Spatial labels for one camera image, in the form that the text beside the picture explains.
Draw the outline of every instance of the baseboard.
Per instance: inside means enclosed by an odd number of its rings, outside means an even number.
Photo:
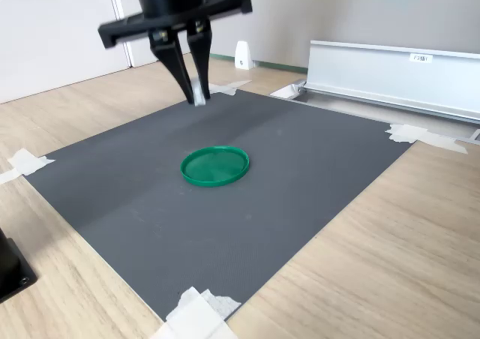
[[[231,62],[235,61],[235,58],[233,56],[228,56],[228,55],[210,54],[210,57],[215,59],[220,59],[220,60],[228,60]],[[269,63],[267,61],[255,61],[255,66],[276,69],[278,71],[291,71],[293,73],[300,73],[300,74],[306,74],[308,72],[308,69],[306,67],[295,67],[293,65]]]

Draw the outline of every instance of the metal bracket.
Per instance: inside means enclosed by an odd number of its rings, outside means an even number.
[[[278,89],[277,91],[274,91],[270,94],[270,96],[293,101],[297,97],[305,93],[304,85],[306,82],[306,79],[296,80],[292,84],[289,84],[287,86],[284,86],[283,88]]]

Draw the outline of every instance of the rubber mat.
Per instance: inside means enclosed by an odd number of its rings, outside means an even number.
[[[410,147],[387,129],[238,90],[54,151],[26,178],[165,320],[192,286],[245,303]],[[188,184],[180,163],[206,146],[245,150],[250,170]]]

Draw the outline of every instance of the masking tape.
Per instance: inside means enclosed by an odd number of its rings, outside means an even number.
[[[468,154],[467,150],[455,142],[455,139],[448,138],[439,134],[430,133],[428,129],[424,127],[413,127],[412,125],[397,125],[390,124],[390,129],[386,130],[386,133],[390,133],[389,139],[395,142],[402,143],[414,143],[416,140],[420,140],[423,143],[436,146],[438,148],[452,150],[463,154]]]
[[[227,85],[215,85],[215,84],[209,83],[208,88],[210,89],[210,94],[224,93],[227,95],[235,95],[237,88],[249,82],[251,82],[251,80],[243,80],[241,82],[231,82],[230,84],[227,84]]]
[[[210,290],[200,295],[191,287],[181,294],[177,307],[151,339],[238,339],[224,320],[239,305]]]
[[[47,157],[35,157],[30,151],[21,148],[13,157],[8,159],[13,169],[0,174],[0,184],[4,184],[18,178],[21,175],[29,176],[37,170],[45,167],[47,164],[53,163],[54,160]]]

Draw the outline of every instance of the green plastic lid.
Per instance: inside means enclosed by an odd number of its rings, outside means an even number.
[[[185,180],[200,187],[220,187],[239,180],[248,171],[247,153],[233,146],[211,146],[194,151],[180,166]]]

